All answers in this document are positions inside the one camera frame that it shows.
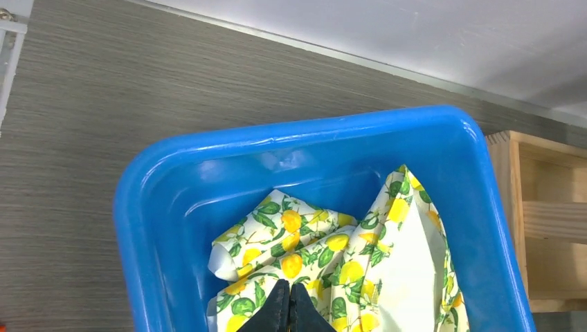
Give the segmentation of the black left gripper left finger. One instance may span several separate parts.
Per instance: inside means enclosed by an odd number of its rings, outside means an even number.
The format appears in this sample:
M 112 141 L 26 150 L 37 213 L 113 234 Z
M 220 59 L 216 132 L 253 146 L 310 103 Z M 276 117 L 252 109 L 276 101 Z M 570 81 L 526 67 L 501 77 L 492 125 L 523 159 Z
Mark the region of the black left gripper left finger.
M 279 279 L 260 310 L 238 332 L 287 332 L 289 330 L 290 284 Z

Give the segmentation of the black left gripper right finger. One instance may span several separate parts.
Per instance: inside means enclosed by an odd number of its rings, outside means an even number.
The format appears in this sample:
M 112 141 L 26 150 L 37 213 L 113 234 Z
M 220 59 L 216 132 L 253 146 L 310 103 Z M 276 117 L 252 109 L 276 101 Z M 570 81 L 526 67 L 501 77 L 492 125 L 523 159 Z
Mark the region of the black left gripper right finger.
M 289 330 L 291 332 L 335 332 L 332 325 L 316 310 L 307 289 L 301 283 L 291 287 Z

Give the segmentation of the lemon print skirt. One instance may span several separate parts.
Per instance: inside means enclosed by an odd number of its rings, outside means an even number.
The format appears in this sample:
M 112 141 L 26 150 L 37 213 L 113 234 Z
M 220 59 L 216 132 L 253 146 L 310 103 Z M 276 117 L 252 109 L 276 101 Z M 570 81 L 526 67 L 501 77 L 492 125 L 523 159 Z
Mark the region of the lemon print skirt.
M 210 331 L 242 328 L 281 279 L 335 331 L 470 329 L 443 222 L 406 166 L 362 219 L 272 191 L 213 241 L 208 267 L 228 282 L 208 303 Z

